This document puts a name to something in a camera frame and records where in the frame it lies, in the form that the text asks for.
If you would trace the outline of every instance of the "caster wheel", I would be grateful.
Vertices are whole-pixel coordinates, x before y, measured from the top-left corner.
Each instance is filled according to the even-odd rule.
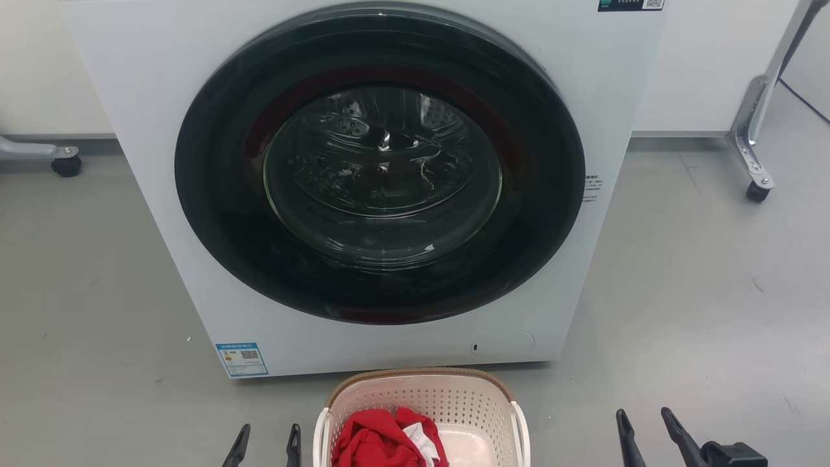
[[[768,189],[759,187],[755,182],[749,183],[749,188],[746,189],[746,198],[755,203],[760,203],[767,199],[768,194]]]
[[[73,155],[69,159],[55,159],[52,170],[61,177],[74,177],[81,172],[81,158]]]

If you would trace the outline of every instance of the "door glass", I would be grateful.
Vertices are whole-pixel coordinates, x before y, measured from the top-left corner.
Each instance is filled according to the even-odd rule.
[[[464,244],[501,191],[484,131],[420,91],[360,87],[318,98],[277,132],[263,177],[276,215],[350,266],[422,266]]]

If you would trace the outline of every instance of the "black robotic claw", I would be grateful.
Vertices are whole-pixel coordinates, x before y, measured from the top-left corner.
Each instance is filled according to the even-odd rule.
[[[225,462],[222,467],[238,467],[239,463],[245,459],[245,453],[248,450],[248,438],[251,436],[251,426],[245,424],[239,431],[237,440],[234,441],[231,452],[227,453]],[[300,467],[300,447],[302,441],[300,437],[300,426],[296,423],[291,427],[291,434],[288,437],[288,446],[286,446],[286,453],[288,454],[287,467]]]
[[[660,413],[671,440],[680,449],[686,467],[767,467],[767,459],[744,443],[719,445],[709,441],[698,449],[671,409],[663,407]],[[620,434],[625,467],[646,467],[637,443],[634,442],[634,429],[623,409],[617,410],[617,431]]]

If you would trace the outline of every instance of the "blue label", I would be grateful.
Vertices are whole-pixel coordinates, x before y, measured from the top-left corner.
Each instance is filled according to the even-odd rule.
[[[227,375],[231,378],[268,374],[268,368],[262,360],[262,353],[256,342],[217,344],[216,350],[219,352],[219,358],[222,358],[222,363],[225,364]]]
[[[666,0],[599,0],[599,12],[659,12]]]

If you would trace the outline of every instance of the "sticker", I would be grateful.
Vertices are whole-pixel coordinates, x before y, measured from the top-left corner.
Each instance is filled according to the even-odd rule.
[[[659,12],[666,0],[599,0],[599,12]]]
[[[268,374],[262,354],[256,342],[239,344],[217,344],[216,350],[225,363],[231,378],[264,376]]]
[[[597,200],[597,192],[603,188],[603,180],[599,175],[585,175],[585,193],[582,195],[583,203],[592,203]]]

